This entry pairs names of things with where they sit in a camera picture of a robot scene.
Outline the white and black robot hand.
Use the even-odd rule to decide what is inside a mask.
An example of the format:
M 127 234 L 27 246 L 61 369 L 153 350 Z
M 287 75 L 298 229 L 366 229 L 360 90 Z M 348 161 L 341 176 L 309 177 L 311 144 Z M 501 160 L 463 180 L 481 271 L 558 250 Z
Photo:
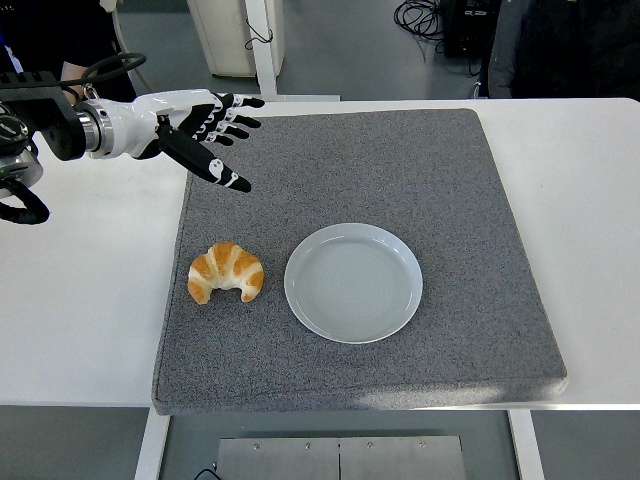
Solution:
M 238 112 L 241 107 L 260 108 L 259 98 L 213 93 L 206 89 L 147 94 L 130 103 L 107 99 L 89 100 L 99 125 L 100 140 L 94 158 L 128 154 L 149 159 L 160 153 L 210 183 L 248 193 L 251 184 L 207 147 L 231 146 L 249 137 L 260 122 Z

